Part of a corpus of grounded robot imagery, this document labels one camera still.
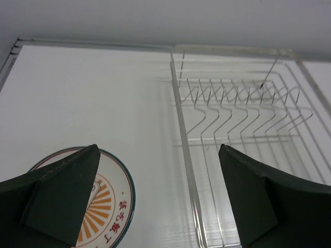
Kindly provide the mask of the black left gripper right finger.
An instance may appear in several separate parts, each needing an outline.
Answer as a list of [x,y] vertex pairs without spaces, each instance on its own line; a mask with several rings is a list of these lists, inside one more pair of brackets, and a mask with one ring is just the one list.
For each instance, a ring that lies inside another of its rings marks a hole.
[[225,144],[219,160],[243,247],[330,246],[330,186],[285,173]]

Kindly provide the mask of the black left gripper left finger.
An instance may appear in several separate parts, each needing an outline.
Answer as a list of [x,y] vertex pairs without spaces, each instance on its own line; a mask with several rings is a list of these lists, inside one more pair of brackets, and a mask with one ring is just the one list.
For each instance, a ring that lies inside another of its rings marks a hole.
[[74,247],[99,160],[93,144],[1,182],[1,246]]

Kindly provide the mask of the plate with orange sunburst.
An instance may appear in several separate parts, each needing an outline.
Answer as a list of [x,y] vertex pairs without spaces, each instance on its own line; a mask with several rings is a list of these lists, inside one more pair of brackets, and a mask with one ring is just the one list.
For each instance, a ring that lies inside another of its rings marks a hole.
[[118,157],[101,149],[76,247],[118,247],[135,205],[136,190],[129,170]]

